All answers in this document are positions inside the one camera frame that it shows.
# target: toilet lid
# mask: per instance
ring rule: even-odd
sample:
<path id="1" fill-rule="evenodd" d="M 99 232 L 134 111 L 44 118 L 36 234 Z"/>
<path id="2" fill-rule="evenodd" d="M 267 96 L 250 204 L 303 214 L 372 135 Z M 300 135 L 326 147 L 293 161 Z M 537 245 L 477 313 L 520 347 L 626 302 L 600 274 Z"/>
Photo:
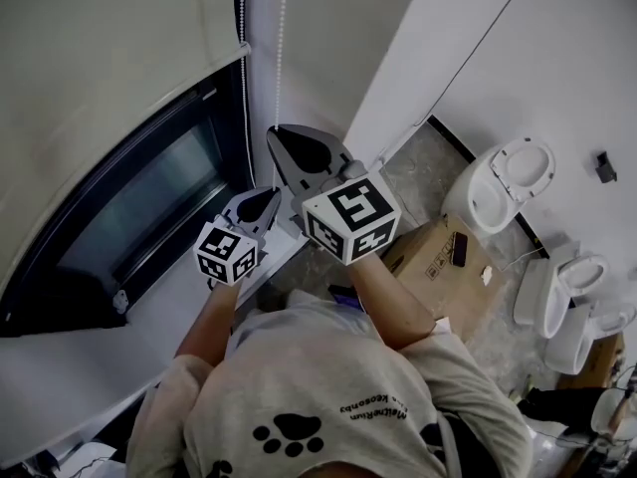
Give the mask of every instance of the toilet lid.
<path id="1" fill-rule="evenodd" d="M 519 138 L 501 148 L 491 170 L 516 202 L 542 193 L 555 175 L 555 158 L 541 140 Z"/>
<path id="2" fill-rule="evenodd" d="M 637 317 L 637 309 L 629 303 L 612 307 L 597 303 L 589 321 L 590 332 L 595 340 L 610 337 L 624 331 Z"/>
<path id="3" fill-rule="evenodd" d="M 559 269 L 557 277 L 570 297 L 583 296 L 603 282 L 608 272 L 608 262 L 601 255 L 584 255 L 567 262 Z"/>

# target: concrete floor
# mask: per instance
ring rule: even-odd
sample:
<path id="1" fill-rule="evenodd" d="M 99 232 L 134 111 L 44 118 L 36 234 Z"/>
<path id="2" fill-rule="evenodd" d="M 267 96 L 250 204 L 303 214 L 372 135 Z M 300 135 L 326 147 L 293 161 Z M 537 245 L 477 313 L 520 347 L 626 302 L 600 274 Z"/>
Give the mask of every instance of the concrete floor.
<path id="1" fill-rule="evenodd" d="M 447 191 L 466 166 L 467 161 L 447 140 L 429 124 L 423 125 L 382 171 L 403 208 L 399 232 L 436 218 Z M 483 246 L 501 269 L 533 249 L 515 221 L 503 232 L 484 240 Z M 540 388 L 554 387 L 558 377 L 542 362 L 546 340 L 531 328 L 517 326 L 513 320 L 514 301 L 529 259 L 524 257 L 507 269 L 506 284 L 492 316 L 484 320 L 467 342 L 478 364 L 505 394 L 521 387 L 529 373 Z M 265 310 L 273 309 L 280 295 L 293 288 L 331 299 L 327 291 L 330 284 L 350 285 L 340 264 L 326 252 L 308 246 L 260 290 L 257 299 L 247 303 L 246 309 L 255 304 Z M 531 476 L 554 476 L 569 450 L 556 447 L 553 438 L 535 431 L 531 436 L 535 457 Z"/>

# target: gray t-shirt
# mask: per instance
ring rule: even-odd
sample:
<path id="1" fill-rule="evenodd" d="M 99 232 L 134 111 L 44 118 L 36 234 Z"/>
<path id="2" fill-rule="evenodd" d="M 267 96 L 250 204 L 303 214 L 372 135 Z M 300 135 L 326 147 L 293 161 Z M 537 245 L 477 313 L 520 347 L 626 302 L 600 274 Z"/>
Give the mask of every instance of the gray t-shirt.
<path id="1" fill-rule="evenodd" d="M 436 477 L 484 458 L 527 476 L 529 432 L 456 336 L 398 353 L 367 315 L 316 303 L 249 319 L 214 369 L 177 358 L 144 402 L 127 468 L 172 476 L 183 461 L 191 477 L 274 478 L 346 462 Z"/>

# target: white toilet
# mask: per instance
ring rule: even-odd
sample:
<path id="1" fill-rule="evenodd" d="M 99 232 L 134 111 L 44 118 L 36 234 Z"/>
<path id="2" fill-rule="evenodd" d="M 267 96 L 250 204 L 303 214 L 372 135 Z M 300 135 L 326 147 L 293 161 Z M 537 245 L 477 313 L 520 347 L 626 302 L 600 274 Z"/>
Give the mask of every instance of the white toilet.
<path id="1" fill-rule="evenodd" d="M 534 326 L 546 339 L 561 326 L 570 299 L 593 291 L 608 273 L 608 262 L 601 255 L 579 255 L 579 243 L 566 243 L 550 253 L 548 259 L 532 259 L 518 290 L 514 320 Z"/>
<path id="2" fill-rule="evenodd" d="M 561 373 L 577 375 L 593 342 L 623 331 L 636 316 L 637 309 L 629 304 L 609 307 L 596 302 L 571 308 L 561 328 L 546 346 L 546 366 Z"/>
<path id="3" fill-rule="evenodd" d="M 479 238 L 497 234 L 554 175 L 555 159 L 548 145 L 519 138 L 476 158 L 456 179 L 441 212 L 460 216 Z"/>

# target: cardboard box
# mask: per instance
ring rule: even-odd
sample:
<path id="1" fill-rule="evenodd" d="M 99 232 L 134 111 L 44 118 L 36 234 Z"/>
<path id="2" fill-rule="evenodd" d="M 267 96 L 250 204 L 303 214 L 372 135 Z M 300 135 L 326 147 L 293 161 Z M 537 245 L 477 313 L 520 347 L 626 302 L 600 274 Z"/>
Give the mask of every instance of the cardboard box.
<path id="1" fill-rule="evenodd" d="M 451 264 L 454 232 L 468 237 L 465 267 Z M 440 218 L 399 237 L 383 257 L 385 265 L 435 319 L 449 317 L 463 342 L 490 313 L 504 284 L 502 273 L 469 228 L 455 216 Z M 492 267 L 485 286 L 481 274 Z"/>
<path id="2" fill-rule="evenodd" d="M 624 351 L 622 333 L 593 342 L 584 368 L 578 375 L 562 374 L 557 389 L 579 389 L 581 387 L 608 387 L 615 361 Z"/>

